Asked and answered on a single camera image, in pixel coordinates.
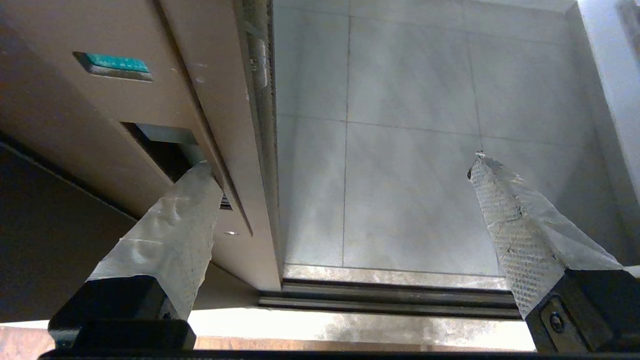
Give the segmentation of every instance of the elevator floor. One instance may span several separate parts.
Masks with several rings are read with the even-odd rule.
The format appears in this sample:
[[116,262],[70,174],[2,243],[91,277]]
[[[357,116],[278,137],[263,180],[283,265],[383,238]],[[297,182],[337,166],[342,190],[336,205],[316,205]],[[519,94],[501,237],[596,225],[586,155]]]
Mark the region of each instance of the elevator floor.
[[275,0],[274,16],[287,264],[499,275],[466,177],[481,149],[633,262],[563,12]]

